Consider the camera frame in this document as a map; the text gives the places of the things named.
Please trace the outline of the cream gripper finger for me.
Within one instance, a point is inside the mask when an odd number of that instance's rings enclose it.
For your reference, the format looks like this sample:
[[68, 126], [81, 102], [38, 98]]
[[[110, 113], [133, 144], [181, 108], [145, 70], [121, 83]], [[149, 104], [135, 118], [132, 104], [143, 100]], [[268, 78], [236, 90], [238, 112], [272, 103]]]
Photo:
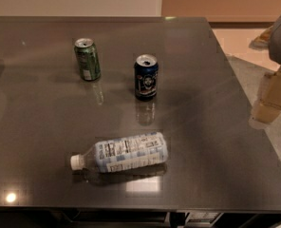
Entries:
[[281, 67], [273, 73], [265, 73], [253, 104], [250, 122], [271, 124], [281, 114]]

